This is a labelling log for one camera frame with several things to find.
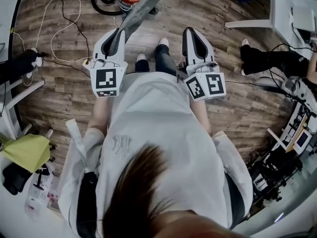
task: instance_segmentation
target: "white shirt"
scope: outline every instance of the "white shirt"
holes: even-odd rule
[[[89,129],[84,144],[90,167],[96,168],[99,174],[98,220],[103,218],[110,204],[122,170],[146,144],[159,146],[168,166],[158,179],[154,199],[156,202],[172,200],[172,206],[165,211],[193,210],[229,228],[232,214],[225,172],[242,195],[244,215],[251,207],[251,177],[236,148],[223,132],[213,139],[207,134],[189,107],[185,85],[176,83],[176,77],[169,74],[127,75],[120,96],[113,99],[106,138],[101,131]],[[59,205],[67,220],[84,169],[79,163],[76,150],[70,146],[59,196]],[[97,235],[102,237],[101,222],[97,225]]]

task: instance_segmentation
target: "screen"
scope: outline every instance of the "screen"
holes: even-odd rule
[[[299,147],[302,147],[305,143],[306,139],[308,138],[307,134],[304,132],[301,137],[298,139],[297,144]]]

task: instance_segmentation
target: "sleeve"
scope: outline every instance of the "sleeve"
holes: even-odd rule
[[[245,206],[244,216],[246,216],[253,202],[253,185],[247,166],[231,140],[223,131],[215,134],[212,139],[225,171],[241,193]]]
[[[104,140],[104,134],[96,128],[89,128],[83,138],[87,153],[86,159],[89,166],[95,170],[100,164],[99,159]],[[73,221],[70,219],[70,209],[72,204],[78,202],[80,179],[83,177],[85,168],[84,162],[71,141],[58,185],[58,205],[63,217],[71,227]]]

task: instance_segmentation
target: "wooden floor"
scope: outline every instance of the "wooden floor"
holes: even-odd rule
[[[22,0],[14,31],[24,39],[25,47],[35,46],[46,5],[50,0]],[[65,15],[75,20],[79,12],[78,0],[64,0]],[[79,26],[89,41],[92,51],[95,42],[107,31],[114,29],[113,17],[94,11],[90,0],[81,0]],[[160,12],[149,16],[126,45],[126,61],[133,70],[139,53],[145,53],[154,66],[154,48],[161,37],[170,42],[170,53],[178,64],[183,61],[182,33],[187,26],[199,30],[214,47],[216,61],[227,81],[253,82],[259,75],[243,77],[240,74],[239,47],[248,38],[253,47],[270,50],[280,43],[271,29],[226,29],[226,21],[266,19],[269,0],[240,3],[235,0],[161,0]],[[39,38],[38,50],[53,59],[50,41],[54,33],[69,22],[62,18],[61,2],[54,0],[48,7]],[[77,60],[87,56],[85,39],[76,26],[59,33],[53,41],[56,55],[64,60]],[[14,37],[13,53],[23,51],[21,40]],[[66,63],[83,69],[81,62]],[[65,122],[76,118],[82,132],[89,121],[95,97],[90,79],[72,68],[44,62],[36,71],[34,80],[45,80],[45,85],[19,103],[23,122],[31,122],[40,129],[53,128],[52,143],[56,145],[57,172],[60,172],[70,141]],[[279,132],[285,125],[292,103],[281,95],[267,93],[249,84],[227,83],[227,96],[208,101],[208,112],[214,132],[224,130],[245,161],[267,144],[270,127]]]

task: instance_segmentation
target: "yellow bag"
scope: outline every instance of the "yellow bag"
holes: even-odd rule
[[[0,141],[2,154],[32,173],[50,159],[50,141],[43,136],[27,134],[14,141],[0,134]]]

